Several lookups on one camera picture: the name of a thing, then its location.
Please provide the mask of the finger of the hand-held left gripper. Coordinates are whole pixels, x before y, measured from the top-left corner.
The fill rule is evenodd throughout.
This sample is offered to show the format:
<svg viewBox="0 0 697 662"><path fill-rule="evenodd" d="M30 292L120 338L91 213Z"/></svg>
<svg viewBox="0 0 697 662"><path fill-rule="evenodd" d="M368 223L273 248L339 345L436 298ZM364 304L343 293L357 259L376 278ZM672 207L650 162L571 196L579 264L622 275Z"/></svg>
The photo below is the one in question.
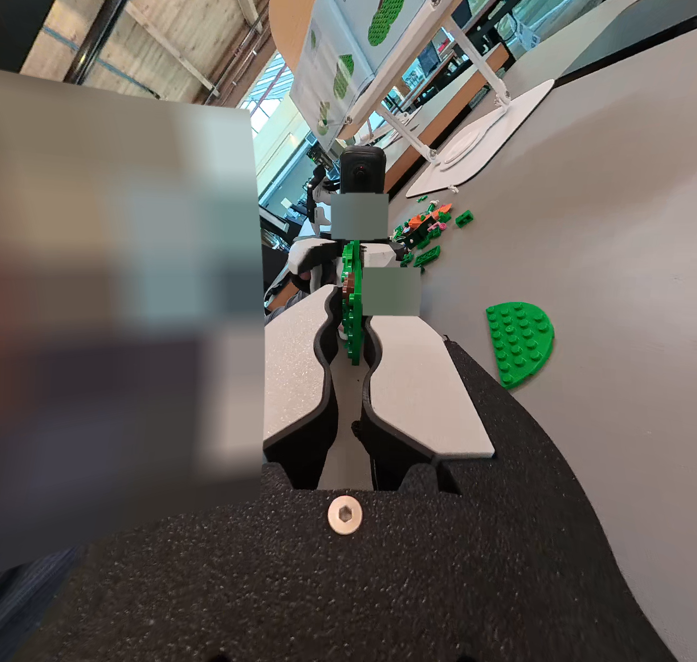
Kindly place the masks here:
<svg viewBox="0 0 697 662"><path fill-rule="evenodd" d="M327 284L338 285L341 281L343 251L342 240L296 240L289 251L292 284L304 293L313 293Z"/></svg>
<svg viewBox="0 0 697 662"><path fill-rule="evenodd" d="M398 267L407 255L407 248L397 242L362 242L361 265L366 267Z"/></svg>

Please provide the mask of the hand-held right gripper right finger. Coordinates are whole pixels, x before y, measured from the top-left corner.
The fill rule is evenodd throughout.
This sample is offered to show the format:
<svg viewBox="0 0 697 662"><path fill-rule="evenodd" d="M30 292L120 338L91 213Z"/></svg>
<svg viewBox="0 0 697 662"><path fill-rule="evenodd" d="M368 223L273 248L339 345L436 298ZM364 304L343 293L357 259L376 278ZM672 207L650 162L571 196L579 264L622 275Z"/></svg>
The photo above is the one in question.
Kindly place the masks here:
<svg viewBox="0 0 697 662"><path fill-rule="evenodd" d="M424 464L492 460L495 448L449 353L418 316L371 316L364 325L368 372L356 436L377 491L396 491Z"/></svg>

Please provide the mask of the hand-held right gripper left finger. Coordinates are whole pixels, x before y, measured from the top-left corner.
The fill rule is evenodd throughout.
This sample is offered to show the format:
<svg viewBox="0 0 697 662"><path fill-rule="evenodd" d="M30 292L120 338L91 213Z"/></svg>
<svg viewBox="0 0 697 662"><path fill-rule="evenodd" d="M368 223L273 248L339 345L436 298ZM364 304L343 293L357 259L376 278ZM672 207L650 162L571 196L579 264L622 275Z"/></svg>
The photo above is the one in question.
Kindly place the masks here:
<svg viewBox="0 0 697 662"><path fill-rule="evenodd" d="M339 323L340 289L325 285L265 327L264 456L295 489L318 487L337 437Z"/></svg>

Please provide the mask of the green lego plate assembly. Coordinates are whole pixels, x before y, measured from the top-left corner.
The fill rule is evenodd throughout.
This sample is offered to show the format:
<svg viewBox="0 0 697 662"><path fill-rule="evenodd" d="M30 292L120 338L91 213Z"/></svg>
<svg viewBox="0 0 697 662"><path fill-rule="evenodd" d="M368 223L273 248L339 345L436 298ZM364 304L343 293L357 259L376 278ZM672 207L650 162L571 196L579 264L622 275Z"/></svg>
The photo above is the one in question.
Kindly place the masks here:
<svg viewBox="0 0 697 662"><path fill-rule="evenodd" d="M360 364L362 332L362 262L360 241L346 244L342 253L342 326L348 358L353 366Z"/></svg>

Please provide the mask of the person's left forearm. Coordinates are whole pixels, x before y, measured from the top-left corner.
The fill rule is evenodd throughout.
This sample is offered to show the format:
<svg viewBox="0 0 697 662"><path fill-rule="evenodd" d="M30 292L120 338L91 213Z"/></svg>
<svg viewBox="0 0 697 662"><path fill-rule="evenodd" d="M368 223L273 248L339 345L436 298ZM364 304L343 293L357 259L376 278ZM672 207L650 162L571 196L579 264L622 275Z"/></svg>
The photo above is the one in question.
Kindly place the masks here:
<svg viewBox="0 0 697 662"><path fill-rule="evenodd" d="M280 305L270 310L265 316L264 326L267 326L272 320L282 315L287 309L291 309L309 296L309 292L303 291L295 286L292 282L289 283L282 292L272 302L280 302Z"/></svg>

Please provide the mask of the pile of loose lego pieces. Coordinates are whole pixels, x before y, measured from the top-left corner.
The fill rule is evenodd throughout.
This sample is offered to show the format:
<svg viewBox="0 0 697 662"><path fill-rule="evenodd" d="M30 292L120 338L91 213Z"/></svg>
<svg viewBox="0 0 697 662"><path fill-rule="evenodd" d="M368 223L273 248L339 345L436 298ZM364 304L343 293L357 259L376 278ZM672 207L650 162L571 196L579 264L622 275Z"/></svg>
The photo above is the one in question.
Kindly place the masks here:
<svg viewBox="0 0 697 662"><path fill-rule="evenodd" d="M452 204L430 201L427 209L400 223L391 233L390 242L399 267L419 268L422 272L440 257L440 239L452 218Z"/></svg>

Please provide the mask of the green half-round lego plate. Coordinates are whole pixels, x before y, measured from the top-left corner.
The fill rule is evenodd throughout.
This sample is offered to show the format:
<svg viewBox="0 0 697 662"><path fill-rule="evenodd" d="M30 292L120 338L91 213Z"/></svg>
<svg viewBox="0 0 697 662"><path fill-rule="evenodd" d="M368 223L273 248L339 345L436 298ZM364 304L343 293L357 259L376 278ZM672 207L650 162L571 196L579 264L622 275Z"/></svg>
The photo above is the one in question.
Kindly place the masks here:
<svg viewBox="0 0 697 662"><path fill-rule="evenodd" d="M516 388L551 356L554 326L543 309L529 302L503 302L485 312L500 384Z"/></svg>

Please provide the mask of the lego instruction booklet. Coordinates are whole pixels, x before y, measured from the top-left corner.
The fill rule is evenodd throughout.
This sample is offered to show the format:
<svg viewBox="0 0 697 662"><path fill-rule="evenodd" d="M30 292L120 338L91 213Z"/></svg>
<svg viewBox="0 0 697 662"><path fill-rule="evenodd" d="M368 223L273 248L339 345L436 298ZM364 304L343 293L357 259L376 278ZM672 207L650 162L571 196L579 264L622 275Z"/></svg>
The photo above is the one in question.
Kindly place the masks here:
<svg viewBox="0 0 697 662"><path fill-rule="evenodd" d="M386 94L452 0L315 0L290 97L328 152Z"/></svg>

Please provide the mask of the white and black device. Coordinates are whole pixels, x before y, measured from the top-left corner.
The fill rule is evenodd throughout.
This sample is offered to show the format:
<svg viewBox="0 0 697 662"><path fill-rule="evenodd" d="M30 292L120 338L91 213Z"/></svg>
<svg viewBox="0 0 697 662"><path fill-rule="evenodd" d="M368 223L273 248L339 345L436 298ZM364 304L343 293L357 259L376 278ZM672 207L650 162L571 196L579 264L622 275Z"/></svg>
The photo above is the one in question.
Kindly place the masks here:
<svg viewBox="0 0 697 662"><path fill-rule="evenodd" d="M335 191L335 183L327 178L326 168L322 164L316 165L307 184L306 202L308 220L317 238L320 237L322 226L330 226L324 206L330 205L331 196Z"/></svg>

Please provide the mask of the white stand with instruction sheet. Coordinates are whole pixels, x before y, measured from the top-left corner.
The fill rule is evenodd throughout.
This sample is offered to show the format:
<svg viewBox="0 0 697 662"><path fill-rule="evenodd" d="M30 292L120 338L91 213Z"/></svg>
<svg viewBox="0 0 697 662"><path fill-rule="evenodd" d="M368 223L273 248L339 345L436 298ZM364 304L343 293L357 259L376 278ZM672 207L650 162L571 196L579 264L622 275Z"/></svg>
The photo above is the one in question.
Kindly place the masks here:
<svg viewBox="0 0 697 662"><path fill-rule="evenodd" d="M293 87L304 91L315 80L314 71L301 71L301 56L316 0L270 0L269 21L277 51L293 74ZM419 129L420 139L440 146L473 111L475 96L485 91L484 77L473 67L465 70L443 91L423 106L421 117L429 117ZM386 191L391 198L415 175L423 161L405 140L387 150Z"/></svg>

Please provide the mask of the black desk mat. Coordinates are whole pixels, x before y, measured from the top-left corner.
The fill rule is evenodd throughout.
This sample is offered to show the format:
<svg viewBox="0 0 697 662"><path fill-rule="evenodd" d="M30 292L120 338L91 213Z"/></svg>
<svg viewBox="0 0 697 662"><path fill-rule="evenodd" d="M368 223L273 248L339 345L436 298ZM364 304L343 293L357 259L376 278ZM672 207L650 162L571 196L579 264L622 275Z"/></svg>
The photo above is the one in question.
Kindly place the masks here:
<svg viewBox="0 0 697 662"><path fill-rule="evenodd" d="M696 0L639 0L555 81L559 88L696 29Z"/></svg>

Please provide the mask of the person's dark blue clothing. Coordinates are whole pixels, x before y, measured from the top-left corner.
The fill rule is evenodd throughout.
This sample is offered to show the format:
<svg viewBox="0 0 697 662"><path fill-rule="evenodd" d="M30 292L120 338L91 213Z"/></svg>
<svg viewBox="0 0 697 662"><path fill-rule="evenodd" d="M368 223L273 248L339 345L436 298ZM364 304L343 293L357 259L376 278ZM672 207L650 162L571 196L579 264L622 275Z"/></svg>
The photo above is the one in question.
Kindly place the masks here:
<svg viewBox="0 0 697 662"><path fill-rule="evenodd" d="M39 627L82 555L79 545L1 572L2 661L10 661Z"/></svg>

